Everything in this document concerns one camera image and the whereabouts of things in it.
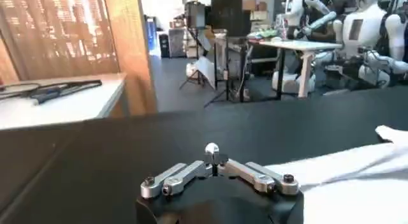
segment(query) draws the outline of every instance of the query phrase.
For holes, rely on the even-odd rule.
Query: wooden wall panel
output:
[[[140,0],[105,0],[120,70],[127,73],[126,93],[132,115],[155,113],[145,21]]]
[[[5,84],[18,81],[17,74],[15,73],[13,63],[10,60],[3,39],[0,41],[0,79]]]

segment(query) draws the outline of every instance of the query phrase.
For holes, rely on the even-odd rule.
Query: white cloth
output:
[[[408,132],[376,132],[394,143],[266,166],[301,184],[304,223],[408,223]]]

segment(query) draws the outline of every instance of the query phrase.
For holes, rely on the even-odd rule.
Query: bolt head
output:
[[[291,174],[285,174],[283,175],[283,181],[285,183],[293,183],[295,181],[295,177],[293,177]]]
[[[154,177],[147,177],[146,179],[145,179],[145,185],[146,186],[151,186],[151,185],[153,185],[154,184]]]
[[[273,192],[273,189],[275,189],[275,184],[274,183],[269,184],[267,189],[268,189],[268,192]]]
[[[171,193],[171,187],[168,185],[164,185],[163,188],[161,189],[161,193],[166,197],[169,196]]]

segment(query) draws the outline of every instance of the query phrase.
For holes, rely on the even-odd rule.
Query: black tabletop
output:
[[[209,142],[235,160],[262,165],[376,144],[376,126],[408,130],[407,95],[397,87],[2,131],[0,150],[5,145],[13,157],[0,160],[0,179],[10,171],[19,176],[0,200],[0,223],[135,223],[143,178],[203,159]],[[26,161],[35,169],[15,169]]]

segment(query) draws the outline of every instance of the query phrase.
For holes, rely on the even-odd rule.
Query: white desk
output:
[[[310,79],[310,64],[312,62],[315,51],[341,49],[342,45],[335,43],[323,43],[314,41],[300,41],[300,40],[284,40],[284,41],[264,41],[261,45],[268,45],[281,49],[299,50],[303,52],[303,68],[300,79],[299,98],[307,97],[309,92],[308,85]]]
[[[124,89],[123,73],[86,77],[32,80],[39,84],[102,80],[102,86],[35,105],[29,98],[0,100],[0,130],[46,124],[70,123],[107,117]]]

